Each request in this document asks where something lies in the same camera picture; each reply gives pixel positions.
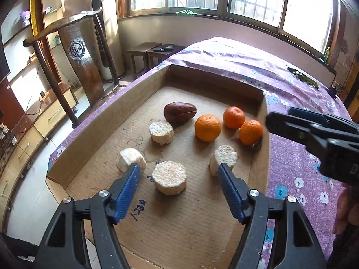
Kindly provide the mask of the person's right hand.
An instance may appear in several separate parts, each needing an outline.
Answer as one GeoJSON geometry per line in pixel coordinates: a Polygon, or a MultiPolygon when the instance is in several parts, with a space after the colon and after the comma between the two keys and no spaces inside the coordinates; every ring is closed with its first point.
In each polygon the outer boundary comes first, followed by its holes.
{"type": "Polygon", "coordinates": [[[337,201],[337,213],[332,233],[341,234],[347,224],[358,226],[358,187],[342,183],[344,188],[337,201]]]}

